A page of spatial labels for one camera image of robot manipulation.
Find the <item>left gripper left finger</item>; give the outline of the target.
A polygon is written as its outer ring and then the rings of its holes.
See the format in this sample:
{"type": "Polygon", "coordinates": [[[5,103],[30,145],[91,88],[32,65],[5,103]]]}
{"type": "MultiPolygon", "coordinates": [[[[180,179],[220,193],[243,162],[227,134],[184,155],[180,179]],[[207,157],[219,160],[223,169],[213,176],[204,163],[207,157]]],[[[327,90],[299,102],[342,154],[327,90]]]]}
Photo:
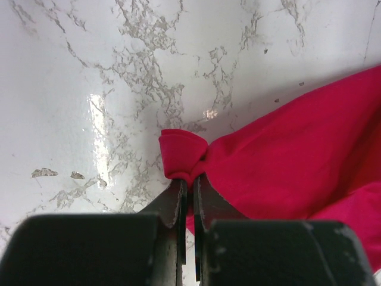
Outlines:
{"type": "Polygon", "coordinates": [[[181,285],[187,194],[175,179],[135,214],[30,217],[1,259],[1,284],[181,285]]]}

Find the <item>red t shirt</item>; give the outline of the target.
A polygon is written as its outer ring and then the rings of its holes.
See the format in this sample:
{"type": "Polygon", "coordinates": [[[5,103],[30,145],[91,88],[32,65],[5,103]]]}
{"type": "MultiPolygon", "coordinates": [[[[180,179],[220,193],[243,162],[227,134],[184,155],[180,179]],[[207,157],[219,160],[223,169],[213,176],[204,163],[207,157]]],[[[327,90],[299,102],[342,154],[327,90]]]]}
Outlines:
{"type": "Polygon", "coordinates": [[[164,174],[206,174],[251,219],[338,220],[380,269],[380,67],[308,92],[208,143],[164,129],[164,174]]]}

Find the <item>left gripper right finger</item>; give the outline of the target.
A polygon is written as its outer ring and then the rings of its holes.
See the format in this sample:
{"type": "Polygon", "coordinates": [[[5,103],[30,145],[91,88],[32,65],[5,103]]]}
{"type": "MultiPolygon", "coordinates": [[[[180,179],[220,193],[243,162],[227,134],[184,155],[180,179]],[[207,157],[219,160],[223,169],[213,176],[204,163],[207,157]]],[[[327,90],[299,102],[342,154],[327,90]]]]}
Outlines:
{"type": "Polygon", "coordinates": [[[196,279],[201,285],[374,285],[351,228],[329,220],[252,220],[206,175],[193,185],[196,279]]]}

